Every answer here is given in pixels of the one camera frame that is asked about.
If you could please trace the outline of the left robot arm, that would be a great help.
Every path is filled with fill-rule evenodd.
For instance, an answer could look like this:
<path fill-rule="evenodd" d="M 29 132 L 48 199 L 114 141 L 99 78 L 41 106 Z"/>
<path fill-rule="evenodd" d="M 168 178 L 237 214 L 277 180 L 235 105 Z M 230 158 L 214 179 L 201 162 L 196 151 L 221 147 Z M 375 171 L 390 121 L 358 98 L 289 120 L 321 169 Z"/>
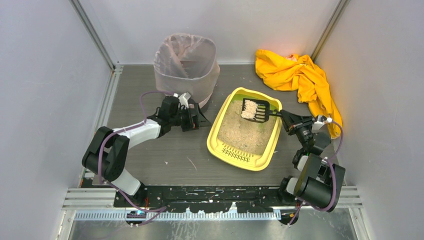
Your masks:
<path fill-rule="evenodd" d="M 166 96 L 156 112 L 139 123 L 115 129 L 100 127 L 81 163 L 127 196 L 141 198 L 145 195 L 144 184 L 125 169 L 128 151 L 143 142 L 162 137 L 173 127 L 181 127 L 187 132 L 211 125 L 189 93 Z"/>

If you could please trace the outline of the yellow litter box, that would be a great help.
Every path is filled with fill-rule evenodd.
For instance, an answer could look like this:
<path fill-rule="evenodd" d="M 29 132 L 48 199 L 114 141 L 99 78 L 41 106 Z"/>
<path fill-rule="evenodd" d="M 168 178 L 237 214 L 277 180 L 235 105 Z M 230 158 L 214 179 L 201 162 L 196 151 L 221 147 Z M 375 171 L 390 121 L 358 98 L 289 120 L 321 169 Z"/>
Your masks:
<path fill-rule="evenodd" d="M 262 92 L 236 88 L 224 101 L 206 140 L 209 152 L 221 161 L 235 167 L 261 171 L 271 162 L 282 120 L 271 117 L 265 123 L 255 123 L 241 116 L 244 98 L 264 100 L 271 110 L 281 110 L 282 103 Z"/>

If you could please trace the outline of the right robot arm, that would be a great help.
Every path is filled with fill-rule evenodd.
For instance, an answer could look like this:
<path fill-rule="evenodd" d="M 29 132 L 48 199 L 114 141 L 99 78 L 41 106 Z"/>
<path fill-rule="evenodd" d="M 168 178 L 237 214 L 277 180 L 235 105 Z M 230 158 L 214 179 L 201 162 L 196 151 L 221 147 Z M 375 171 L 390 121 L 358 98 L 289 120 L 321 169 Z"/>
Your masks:
<path fill-rule="evenodd" d="M 300 175 L 289 176 L 281 181 L 277 193 L 279 201 L 287 205 L 296 200 L 305 201 L 316 210 L 332 212 L 340 197 L 346 169 L 334 163 L 334 156 L 321 157 L 332 140 L 319 129 L 334 124 L 342 130 L 342 126 L 331 117 L 323 115 L 301 116 L 286 110 L 281 110 L 279 115 L 287 134 L 295 135 L 301 143 L 301 149 L 292 159 Z"/>

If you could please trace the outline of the black litter scoop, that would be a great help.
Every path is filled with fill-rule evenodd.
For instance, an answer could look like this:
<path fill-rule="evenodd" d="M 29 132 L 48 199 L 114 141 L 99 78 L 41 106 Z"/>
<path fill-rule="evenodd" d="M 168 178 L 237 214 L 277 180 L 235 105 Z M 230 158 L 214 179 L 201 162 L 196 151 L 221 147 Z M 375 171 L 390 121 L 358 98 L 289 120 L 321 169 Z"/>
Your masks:
<path fill-rule="evenodd" d="M 278 110 L 271 110 L 271 104 L 266 100 L 243 98 L 240 116 L 254 123 L 265 123 L 270 117 L 282 118 L 282 113 Z"/>

